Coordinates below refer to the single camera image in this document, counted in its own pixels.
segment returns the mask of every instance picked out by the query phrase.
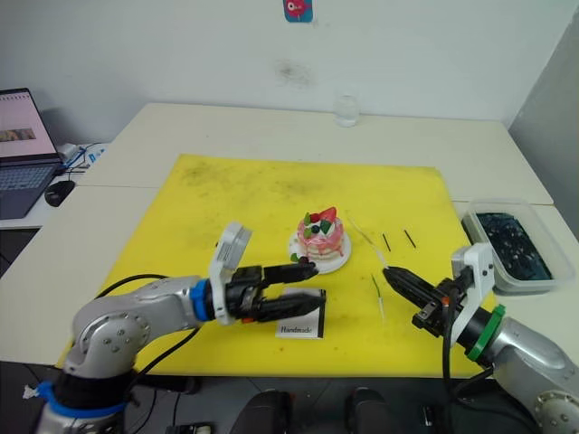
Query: black stick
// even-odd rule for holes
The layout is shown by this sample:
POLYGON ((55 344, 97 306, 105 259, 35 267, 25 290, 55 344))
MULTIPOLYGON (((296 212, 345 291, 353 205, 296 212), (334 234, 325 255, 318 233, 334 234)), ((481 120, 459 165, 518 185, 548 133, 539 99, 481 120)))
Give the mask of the black stick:
POLYGON ((413 247, 416 249, 416 244, 414 244, 413 239, 410 238, 410 234, 406 231, 406 229, 404 229, 404 233, 405 233, 406 236, 408 237, 408 240, 410 240, 410 242, 413 244, 413 247))
POLYGON ((384 234, 382 234, 382 238, 384 238, 384 242, 386 243, 386 247, 388 248, 388 251, 390 250, 390 244, 388 244, 388 240, 386 239, 386 236, 384 234))

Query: green ring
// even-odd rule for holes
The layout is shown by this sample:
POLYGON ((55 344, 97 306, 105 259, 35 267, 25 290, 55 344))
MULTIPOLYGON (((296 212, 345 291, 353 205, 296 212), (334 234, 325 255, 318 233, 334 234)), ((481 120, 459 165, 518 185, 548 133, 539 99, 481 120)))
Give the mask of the green ring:
POLYGON ((484 349, 486 348, 487 344, 489 343, 490 338, 494 335, 495 331, 497 330, 498 325, 500 324, 501 319, 505 315, 505 307, 503 305, 498 305, 492 311, 492 316, 490 320, 485 325, 484 330, 479 336, 476 344, 470 349, 467 357, 471 359, 471 361, 476 362, 477 359, 480 357, 484 349))

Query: laptop keyboard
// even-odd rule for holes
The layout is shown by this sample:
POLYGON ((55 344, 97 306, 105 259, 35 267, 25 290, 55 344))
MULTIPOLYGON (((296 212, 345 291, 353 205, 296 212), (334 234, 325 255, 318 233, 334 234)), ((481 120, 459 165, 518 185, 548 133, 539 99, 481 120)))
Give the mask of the laptop keyboard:
POLYGON ((0 170, 0 190, 23 190, 36 188, 53 170, 51 165, 43 167, 22 167, 0 170))

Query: strawberry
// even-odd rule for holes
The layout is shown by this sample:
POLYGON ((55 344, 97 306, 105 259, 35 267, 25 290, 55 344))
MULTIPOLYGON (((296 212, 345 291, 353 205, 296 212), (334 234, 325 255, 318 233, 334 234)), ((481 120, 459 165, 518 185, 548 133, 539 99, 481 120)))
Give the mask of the strawberry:
POLYGON ((333 223, 336 220, 336 214, 337 214, 336 207, 332 206, 332 207, 322 211, 319 214, 319 219, 320 220, 326 220, 328 222, 333 223))

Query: yellow mat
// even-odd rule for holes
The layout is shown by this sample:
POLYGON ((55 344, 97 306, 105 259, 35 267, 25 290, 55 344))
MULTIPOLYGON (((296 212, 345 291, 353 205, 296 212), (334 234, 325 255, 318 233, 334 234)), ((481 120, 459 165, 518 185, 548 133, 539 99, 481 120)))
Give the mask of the yellow mat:
MULTIPOLYGON (((441 339, 411 324, 418 309, 385 283, 378 258, 346 218, 348 211, 391 265, 409 268, 431 283, 450 277, 451 254, 468 239, 434 168, 180 156, 103 287, 138 273, 206 276, 215 243, 231 221, 253 230, 241 266, 288 263, 287 244, 305 211, 332 205, 352 241, 352 256, 334 273, 292 285, 327 291, 323 339, 279 339, 275 323, 212 322, 153 373, 441 376, 441 339), (392 252, 385 249, 382 233, 392 252), (384 322, 372 273, 384 297, 384 322)), ((143 282, 114 294, 139 285, 143 282)), ((273 297, 280 290, 268 288, 266 294, 273 297)), ((493 305, 490 297, 485 306, 493 305)), ((137 367, 184 333, 154 341, 139 354, 137 367)), ((478 372, 462 352, 453 349, 452 372, 478 372)))

